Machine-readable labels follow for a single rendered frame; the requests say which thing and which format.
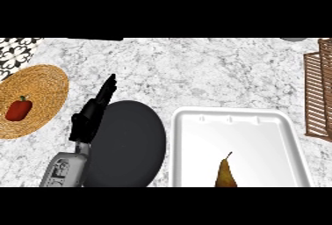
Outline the white plastic tray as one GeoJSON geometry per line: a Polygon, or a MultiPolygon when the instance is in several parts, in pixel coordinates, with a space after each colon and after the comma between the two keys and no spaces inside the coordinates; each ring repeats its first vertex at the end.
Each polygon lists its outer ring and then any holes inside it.
{"type": "Polygon", "coordinates": [[[286,114],[271,109],[180,107],[172,114],[168,185],[212,187],[227,161],[239,187],[311,187],[286,114]]]}

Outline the brown-yellow pear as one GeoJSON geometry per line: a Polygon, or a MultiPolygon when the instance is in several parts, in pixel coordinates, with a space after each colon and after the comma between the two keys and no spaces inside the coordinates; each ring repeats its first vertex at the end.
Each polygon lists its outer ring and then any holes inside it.
{"type": "Polygon", "coordinates": [[[230,173],[229,158],[220,162],[218,176],[215,180],[217,187],[236,187],[236,181],[230,173]]]}

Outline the red bell pepper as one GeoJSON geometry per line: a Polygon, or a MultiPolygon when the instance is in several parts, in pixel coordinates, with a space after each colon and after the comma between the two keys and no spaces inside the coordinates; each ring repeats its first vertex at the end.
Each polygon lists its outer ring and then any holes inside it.
{"type": "Polygon", "coordinates": [[[32,108],[32,102],[23,96],[12,103],[6,112],[6,119],[9,121],[20,121],[32,108]]]}

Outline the black and white patterned cloth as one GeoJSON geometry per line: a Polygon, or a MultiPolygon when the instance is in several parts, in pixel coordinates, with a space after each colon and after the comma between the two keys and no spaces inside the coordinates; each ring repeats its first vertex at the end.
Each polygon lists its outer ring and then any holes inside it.
{"type": "Polygon", "coordinates": [[[0,83],[26,66],[43,38],[0,38],[0,83]]]}

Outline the dark grey round plate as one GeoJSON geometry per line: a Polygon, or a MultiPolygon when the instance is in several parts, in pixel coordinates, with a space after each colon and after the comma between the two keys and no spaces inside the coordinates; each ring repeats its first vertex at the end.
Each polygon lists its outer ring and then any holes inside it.
{"type": "Polygon", "coordinates": [[[84,187],[146,187],[167,153],[167,132],[153,109],[139,101],[110,103],[91,141],[84,187]]]}

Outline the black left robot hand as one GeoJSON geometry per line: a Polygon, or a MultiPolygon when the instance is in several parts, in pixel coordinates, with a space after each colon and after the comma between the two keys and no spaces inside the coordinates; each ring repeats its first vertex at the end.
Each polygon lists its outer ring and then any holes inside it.
{"type": "Polygon", "coordinates": [[[71,116],[71,133],[69,140],[72,142],[91,143],[102,124],[102,116],[106,106],[110,102],[112,94],[116,90],[115,75],[110,75],[105,81],[96,98],[85,103],[81,111],[71,116]]]}

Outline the round woven wicker placemat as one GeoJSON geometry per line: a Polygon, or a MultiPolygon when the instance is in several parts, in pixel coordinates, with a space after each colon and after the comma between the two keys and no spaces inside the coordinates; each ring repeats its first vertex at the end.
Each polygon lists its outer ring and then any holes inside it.
{"type": "Polygon", "coordinates": [[[20,69],[0,83],[0,139],[15,139],[35,132],[56,116],[69,92],[63,70],[47,64],[20,69]],[[20,121],[9,121],[6,112],[20,96],[32,102],[20,121]]]}

